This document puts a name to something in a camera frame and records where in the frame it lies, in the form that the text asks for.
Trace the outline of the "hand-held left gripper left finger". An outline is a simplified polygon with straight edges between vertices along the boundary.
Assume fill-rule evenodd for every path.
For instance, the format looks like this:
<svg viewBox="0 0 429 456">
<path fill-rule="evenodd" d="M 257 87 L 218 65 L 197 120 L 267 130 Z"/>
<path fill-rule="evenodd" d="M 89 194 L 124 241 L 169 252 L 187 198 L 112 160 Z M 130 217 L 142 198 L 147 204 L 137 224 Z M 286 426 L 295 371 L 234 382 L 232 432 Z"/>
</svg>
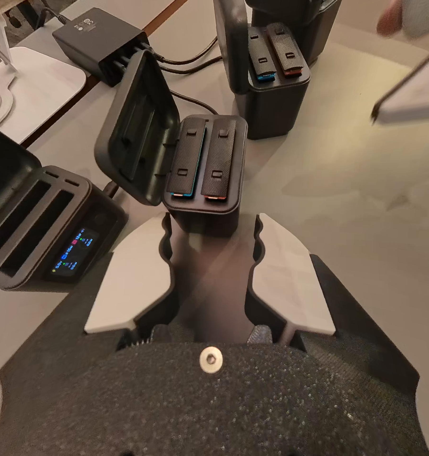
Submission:
<svg viewBox="0 0 429 456">
<path fill-rule="evenodd" d="M 158 214 L 128 234 L 114 249 L 87 318 L 88 334 L 137 330 L 151 334 L 179 311 L 171 263 L 170 214 Z"/>
</svg>

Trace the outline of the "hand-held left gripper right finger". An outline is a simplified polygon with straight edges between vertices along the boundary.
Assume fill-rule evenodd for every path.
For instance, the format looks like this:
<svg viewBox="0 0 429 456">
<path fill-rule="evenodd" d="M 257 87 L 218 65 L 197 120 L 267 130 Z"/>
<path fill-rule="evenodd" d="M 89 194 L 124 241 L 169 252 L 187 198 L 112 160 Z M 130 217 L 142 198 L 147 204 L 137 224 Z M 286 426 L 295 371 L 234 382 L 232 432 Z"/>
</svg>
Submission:
<svg viewBox="0 0 429 456">
<path fill-rule="evenodd" d="M 265 213 L 254 227 L 253 265 L 245 314 L 254 332 L 274 344 L 289 344 L 297 332 L 331 337 L 336 327 L 310 252 L 290 231 Z"/>
</svg>

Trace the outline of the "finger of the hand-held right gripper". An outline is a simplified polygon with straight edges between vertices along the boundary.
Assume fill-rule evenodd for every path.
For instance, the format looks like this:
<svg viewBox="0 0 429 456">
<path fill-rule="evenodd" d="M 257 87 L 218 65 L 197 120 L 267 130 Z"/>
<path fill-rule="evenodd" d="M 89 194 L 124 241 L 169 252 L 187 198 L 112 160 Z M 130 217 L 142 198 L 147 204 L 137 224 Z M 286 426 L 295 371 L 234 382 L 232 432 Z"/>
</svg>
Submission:
<svg viewBox="0 0 429 456">
<path fill-rule="evenodd" d="M 371 120 L 379 124 L 429 120 L 429 56 L 375 103 Z"/>
</svg>

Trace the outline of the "black battery charger case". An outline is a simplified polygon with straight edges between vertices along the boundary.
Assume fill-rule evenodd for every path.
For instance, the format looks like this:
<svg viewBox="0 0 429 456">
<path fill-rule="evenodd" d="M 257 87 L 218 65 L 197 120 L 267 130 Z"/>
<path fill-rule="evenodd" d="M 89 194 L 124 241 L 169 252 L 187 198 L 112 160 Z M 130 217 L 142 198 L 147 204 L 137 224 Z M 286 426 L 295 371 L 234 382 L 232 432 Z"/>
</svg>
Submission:
<svg viewBox="0 0 429 456">
<path fill-rule="evenodd" d="M 228 196 L 207 200 L 201 194 L 215 119 L 235 117 L 236 130 Z M 206 119 L 206 133 L 193 196 L 166 191 L 184 119 L 154 55 L 138 50 L 129 60 L 97 137 L 94 157 L 100 170 L 143 205 L 163 204 L 188 233 L 230 237 L 239 223 L 247 122 L 238 115 L 190 115 Z"/>
<path fill-rule="evenodd" d="M 252 26 L 284 23 L 310 67 L 325 48 L 341 3 L 340 0 L 246 0 L 252 9 Z"/>
<path fill-rule="evenodd" d="M 83 176 L 0 132 L 0 289 L 69 292 L 106 254 L 128 217 Z"/>
<path fill-rule="evenodd" d="M 239 115 L 249 126 L 248 139 L 287 135 L 295 124 L 311 79 L 306 60 L 303 57 L 301 76 L 285 77 L 268 37 L 267 26 L 248 23 L 244 1 L 215 0 L 213 7 L 221 57 Z M 250 26 L 263 32 L 276 68 L 274 81 L 259 83 L 255 76 L 248 49 Z"/>
</svg>

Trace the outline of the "person's right hand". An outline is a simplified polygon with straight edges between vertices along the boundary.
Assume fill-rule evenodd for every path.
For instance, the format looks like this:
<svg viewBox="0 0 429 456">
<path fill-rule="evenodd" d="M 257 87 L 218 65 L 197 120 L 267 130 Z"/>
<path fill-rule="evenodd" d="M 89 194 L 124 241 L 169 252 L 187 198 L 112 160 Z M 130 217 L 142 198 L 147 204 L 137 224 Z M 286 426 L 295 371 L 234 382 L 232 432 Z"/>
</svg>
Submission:
<svg viewBox="0 0 429 456">
<path fill-rule="evenodd" d="M 376 32 L 382 37 L 392 37 L 402 28 L 402 1 L 391 1 L 378 20 Z"/>
</svg>

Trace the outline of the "black power adapter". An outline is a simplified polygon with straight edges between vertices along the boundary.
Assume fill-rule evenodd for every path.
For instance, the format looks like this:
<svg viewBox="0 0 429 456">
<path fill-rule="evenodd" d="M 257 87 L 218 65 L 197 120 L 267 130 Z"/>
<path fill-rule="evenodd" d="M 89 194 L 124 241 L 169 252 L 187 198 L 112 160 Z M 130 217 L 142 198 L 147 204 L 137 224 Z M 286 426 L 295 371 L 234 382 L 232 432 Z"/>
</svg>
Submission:
<svg viewBox="0 0 429 456">
<path fill-rule="evenodd" d="M 100 8 L 91 8 L 52 33 L 70 61 L 114 87 L 133 54 L 149 45 L 146 33 Z"/>
</svg>

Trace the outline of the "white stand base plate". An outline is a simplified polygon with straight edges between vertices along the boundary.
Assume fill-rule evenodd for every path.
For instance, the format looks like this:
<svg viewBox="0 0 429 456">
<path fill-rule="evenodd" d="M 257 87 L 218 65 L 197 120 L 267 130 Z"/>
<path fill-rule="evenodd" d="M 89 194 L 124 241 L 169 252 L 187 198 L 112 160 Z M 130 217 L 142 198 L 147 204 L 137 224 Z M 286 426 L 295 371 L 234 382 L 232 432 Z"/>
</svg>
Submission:
<svg viewBox="0 0 429 456">
<path fill-rule="evenodd" d="M 26 47 L 10 52 L 17 71 L 0 63 L 0 132 L 20 144 L 80 92 L 86 75 Z"/>
</svg>

